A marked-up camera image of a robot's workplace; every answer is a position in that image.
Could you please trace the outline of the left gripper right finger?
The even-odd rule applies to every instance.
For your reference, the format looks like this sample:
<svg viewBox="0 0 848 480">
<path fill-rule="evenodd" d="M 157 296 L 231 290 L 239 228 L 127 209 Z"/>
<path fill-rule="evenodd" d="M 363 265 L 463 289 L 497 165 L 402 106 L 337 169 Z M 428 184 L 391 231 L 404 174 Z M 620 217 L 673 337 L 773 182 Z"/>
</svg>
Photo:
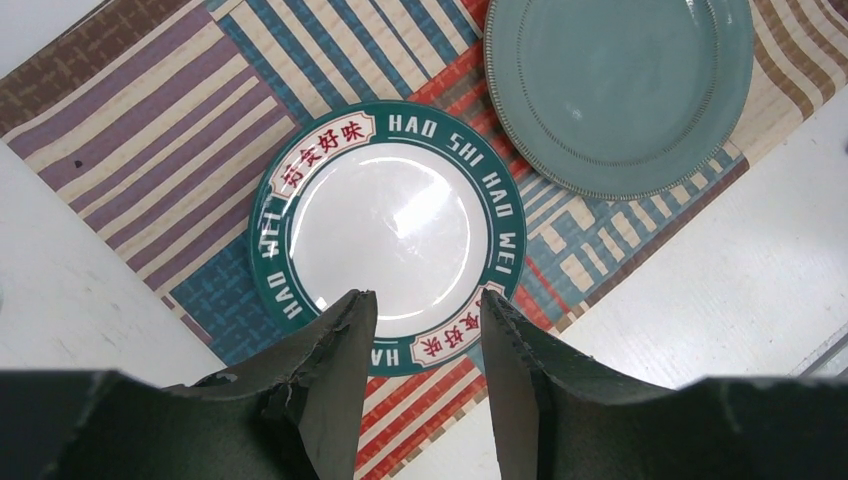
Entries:
<svg viewBox="0 0 848 480">
<path fill-rule="evenodd" d="M 493 290 L 482 294 L 480 325 L 502 478 L 657 477 L 636 409 L 668 389 L 564 343 Z"/>
</svg>

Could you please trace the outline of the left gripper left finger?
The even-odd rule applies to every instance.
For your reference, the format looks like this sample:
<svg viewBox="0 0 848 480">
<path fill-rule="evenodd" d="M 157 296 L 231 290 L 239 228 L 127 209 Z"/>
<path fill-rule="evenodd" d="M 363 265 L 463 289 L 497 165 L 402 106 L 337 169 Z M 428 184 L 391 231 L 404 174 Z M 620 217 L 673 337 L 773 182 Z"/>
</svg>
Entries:
<svg viewBox="0 0 848 480">
<path fill-rule="evenodd" d="M 253 434 L 297 479 L 354 475 L 378 302 L 351 290 L 315 320 L 243 362 L 172 392 L 245 402 Z"/>
</svg>

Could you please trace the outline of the white green-rimmed small plate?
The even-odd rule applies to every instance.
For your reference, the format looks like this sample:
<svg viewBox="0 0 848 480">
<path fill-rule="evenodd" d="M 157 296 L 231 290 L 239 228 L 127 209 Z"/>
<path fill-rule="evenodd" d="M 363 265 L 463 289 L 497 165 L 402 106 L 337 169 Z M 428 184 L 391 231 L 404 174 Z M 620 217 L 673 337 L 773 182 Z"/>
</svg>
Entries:
<svg viewBox="0 0 848 480">
<path fill-rule="evenodd" d="M 376 294 L 370 372 L 384 377 L 469 353 L 482 293 L 513 296 L 527 245 L 518 186 L 490 143 L 446 112 L 389 100 L 288 141 L 248 228 L 259 298 L 286 332 L 352 289 Z"/>
</svg>

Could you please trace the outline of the large teal plate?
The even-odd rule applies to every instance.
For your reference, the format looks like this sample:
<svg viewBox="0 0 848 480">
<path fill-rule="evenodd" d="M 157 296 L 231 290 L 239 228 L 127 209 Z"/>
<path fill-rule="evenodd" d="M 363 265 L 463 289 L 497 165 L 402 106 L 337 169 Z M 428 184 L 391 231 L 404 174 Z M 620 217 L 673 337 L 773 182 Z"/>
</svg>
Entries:
<svg viewBox="0 0 848 480">
<path fill-rule="evenodd" d="M 746 1 L 493 1 L 491 101 L 541 175 L 604 200 L 672 188 L 729 140 L 748 96 Z"/>
</svg>

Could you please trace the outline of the brown striped placemat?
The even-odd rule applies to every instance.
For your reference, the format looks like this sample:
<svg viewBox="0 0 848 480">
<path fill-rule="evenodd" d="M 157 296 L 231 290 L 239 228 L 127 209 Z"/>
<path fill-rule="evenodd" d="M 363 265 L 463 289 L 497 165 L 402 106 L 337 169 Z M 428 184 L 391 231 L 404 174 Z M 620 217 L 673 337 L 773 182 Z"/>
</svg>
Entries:
<svg viewBox="0 0 848 480">
<path fill-rule="evenodd" d="M 847 370 L 847 5 L 754 1 L 739 122 L 688 180 L 581 198 L 509 141 L 485 1 L 5 1 L 1 361 L 192 380 L 282 336 L 248 267 L 275 151 L 357 101 L 489 140 L 529 235 L 515 300 L 631 375 Z"/>
</svg>

